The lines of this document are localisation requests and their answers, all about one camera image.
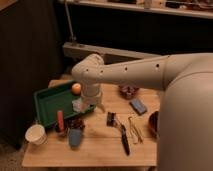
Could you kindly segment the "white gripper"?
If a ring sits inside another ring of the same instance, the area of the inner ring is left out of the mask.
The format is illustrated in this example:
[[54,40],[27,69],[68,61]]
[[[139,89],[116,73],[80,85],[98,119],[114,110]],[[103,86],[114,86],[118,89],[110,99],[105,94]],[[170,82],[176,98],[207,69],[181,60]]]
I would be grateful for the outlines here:
[[98,93],[97,95],[87,96],[81,94],[82,99],[82,110],[85,111],[90,105],[100,105],[102,102],[102,94]]

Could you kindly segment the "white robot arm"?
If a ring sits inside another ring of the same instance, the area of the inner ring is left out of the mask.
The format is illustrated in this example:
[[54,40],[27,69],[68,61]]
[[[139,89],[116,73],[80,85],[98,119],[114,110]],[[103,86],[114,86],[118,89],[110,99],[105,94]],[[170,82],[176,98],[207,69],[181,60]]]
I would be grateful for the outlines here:
[[86,104],[102,83],[162,91],[157,171],[213,171],[213,53],[174,54],[106,65],[91,54],[72,69]]

